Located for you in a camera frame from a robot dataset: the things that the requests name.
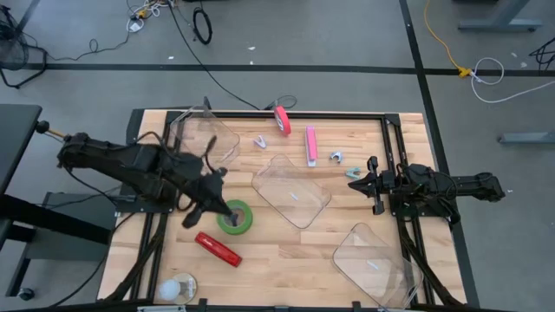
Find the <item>teal object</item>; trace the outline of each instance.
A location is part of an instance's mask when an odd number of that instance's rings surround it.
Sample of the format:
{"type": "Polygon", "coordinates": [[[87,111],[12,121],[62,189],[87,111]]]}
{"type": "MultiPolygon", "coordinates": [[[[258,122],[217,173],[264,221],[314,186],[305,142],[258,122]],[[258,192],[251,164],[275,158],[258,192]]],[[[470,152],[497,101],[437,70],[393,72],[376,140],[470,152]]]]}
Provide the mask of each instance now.
{"type": "Polygon", "coordinates": [[[360,179],[360,174],[361,174],[361,168],[359,167],[355,167],[355,168],[350,168],[345,172],[345,175],[351,179],[360,179]]]}

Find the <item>concrete floor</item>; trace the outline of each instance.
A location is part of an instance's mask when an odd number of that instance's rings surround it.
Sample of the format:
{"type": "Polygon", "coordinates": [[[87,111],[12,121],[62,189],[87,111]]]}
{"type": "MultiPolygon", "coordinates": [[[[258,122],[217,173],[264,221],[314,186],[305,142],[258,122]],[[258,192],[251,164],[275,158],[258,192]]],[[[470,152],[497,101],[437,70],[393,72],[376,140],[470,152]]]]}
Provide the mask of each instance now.
{"type": "MultiPolygon", "coordinates": [[[[16,19],[30,0],[3,1],[16,19]]],[[[131,4],[140,3],[130,0],[131,4]]],[[[425,1],[409,0],[413,27],[425,68],[452,68],[443,47],[423,24],[425,1]]],[[[196,5],[187,3],[189,18],[196,5]]],[[[208,64],[353,65],[413,68],[400,5],[388,0],[272,1],[232,0],[205,2],[214,38],[205,47],[186,37],[198,57],[208,64]]],[[[86,52],[96,38],[101,48],[125,37],[127,6],[124,1],[41,0],[25,32],[57,57],[86,52]]],[[[490,6],[479,3],[433,1],[429,21],[451,46],[455,59],[473,67],[484,56],[498,58],[507,68],[536,64],[526,55],[555,33],[555,3],[531,2],[522,16],[543,18],[535,33],[476,34],[456,29],[459,19],[484,16],[490,6]]],[[[169,12],[147,20],[129,43],[116,51],[83,57],[82,64],[195,64],[169,12]]],[[[9,73],[20,79],[30,71],[9,73]]],[[[424,112],[416,75],[291,72],[215,72],[232,92],[260,107],[280,95],[294,94],[297,110],[424,112]]],[[[491,205],[459,200],[463,230],[473,277],[483,308],[540,311],[552,305],[555,268],[555,212],[548,198],[555,182],[555,147],[501,146],[504,132],[552,130],[554,88],[488,105],[472,94],[470,81],[456,76],[428,76],[428,84],[447,161],[452,174],[493,172],[507,198],[491,205]]],[[[507,77],[495,88],[479,88],[486,98],[497,99],[535,87],[553,78],[507,77]]],[[[96,138],[124,140],[131,110],[137,107],[173,107],[200,104],[208,95],[215,108],[247,108],[225,94],[203,72],[50,70],[21,90],[0,86],[1,102],[39,104],[41,118],[63,132],[87,131],[96,138]]],[[[40,202],[45,192],[89,192],[56,168],[58,143],[34,136],[9,188],[9,194],[40,202]]],[[[79,177],[100,189],[115,181],[91,171],[79,177]]],[[[7,287],[22,246],[10,242],[0,252],[0,293],[7,287]]],[[[3,309],[43,307],[66,296],[84,280],[95,263],[31,263],[23,284],[47,289],[30,302],[0,297],[3,309]]],[[[100,275],[72,302],[92,302],[100,275]]]]}

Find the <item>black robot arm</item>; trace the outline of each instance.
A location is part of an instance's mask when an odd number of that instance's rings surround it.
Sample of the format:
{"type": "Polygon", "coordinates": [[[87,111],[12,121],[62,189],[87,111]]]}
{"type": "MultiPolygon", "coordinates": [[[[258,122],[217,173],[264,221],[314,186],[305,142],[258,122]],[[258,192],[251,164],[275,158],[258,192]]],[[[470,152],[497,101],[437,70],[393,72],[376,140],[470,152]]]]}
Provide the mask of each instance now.
{"type": "Polygon", "coordinates": [[[377,174],[376,156],[367,163],[369,173],[366,177],[349,183],[349,187],[367,197],[375,198],[374,214],[383,213],[381,194],[388,194],[393,200],[391,211],[394,214],[412,217],[428,211],[432,215],[444,217],[450,224],[460,221],[454,209],[453,200],[458,196],[472,196],[479,200],[496,202],[505,197],[500,182],[489,172],[473,176],[451,177],[436,172],[424,165],[397,165],[394,170],[377,174]]]}
{"type": "MultiPolygon", "coordinates": [[[[153,135],[163,143],[156,133],[145,135],[153,135]]],[[[181,194],[189,197],[195,206],[183,221],[186,228],[196,225],[205,211],[232,215],[222,198],[222,178],[227,170],[215,170],[207,162],[206,155],[214,146],[216,137],[211,139],[203,156],[211,170],[204,175],[201,173],[203,157],[172,153],[163,144],[121,146],[91,139],[86,133],[66,136],[64,141],[58,160],[59,166],[66,170],[94,169],[129,185],[146,201],[175,203],[177,206],[181,194]]]]}

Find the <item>roll of tape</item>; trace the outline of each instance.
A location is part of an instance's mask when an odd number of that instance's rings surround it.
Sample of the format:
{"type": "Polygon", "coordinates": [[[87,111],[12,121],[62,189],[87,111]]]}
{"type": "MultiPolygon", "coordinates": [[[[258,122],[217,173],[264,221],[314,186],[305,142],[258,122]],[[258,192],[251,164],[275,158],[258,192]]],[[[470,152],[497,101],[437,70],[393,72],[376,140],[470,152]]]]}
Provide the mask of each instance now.
{"type": "Polygon", "coordinates": [[[251,207],[249,207],[249,205],[245,202],[236,199],[228,200],[226,204],[233,211],[233,213],[238,214],[238,224],[237,226],[233,226],[228,217],[219,214],[216,217],[219,228],[230,235],[240,235],[248,231],[252,225],[251,207]]]}

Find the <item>clear plastic container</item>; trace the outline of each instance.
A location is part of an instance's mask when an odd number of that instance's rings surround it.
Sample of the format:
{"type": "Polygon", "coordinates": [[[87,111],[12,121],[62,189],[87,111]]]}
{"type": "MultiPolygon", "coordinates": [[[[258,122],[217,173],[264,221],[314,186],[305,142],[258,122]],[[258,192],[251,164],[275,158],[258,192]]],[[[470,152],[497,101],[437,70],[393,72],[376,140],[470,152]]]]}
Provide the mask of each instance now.
{"type": "Polygon", "coordinates": [[[335,266],[381,307],[405,309],[423,274],[398,247],[385,244],[366,224],[357,224],[333,254],[335,266]]]}
{"type": "Polygon", "coordinates": [[[170,124],[168,145],[172,147],[177,137],[181,144],[180,152],[202,156],[213,136],[217,139],[214,148],[208,153],[210,165],[216,169],[226,167],[239,154],[239,135],[226,127],[205,106],[192,107],[170,124]]]}
{"type": "Polygon", "coordinates": [[[300,229],[307,228],[331,200],[328,190],[314,183],[283,154],[276,155],[258,171],[252,187],[300,229]]]}

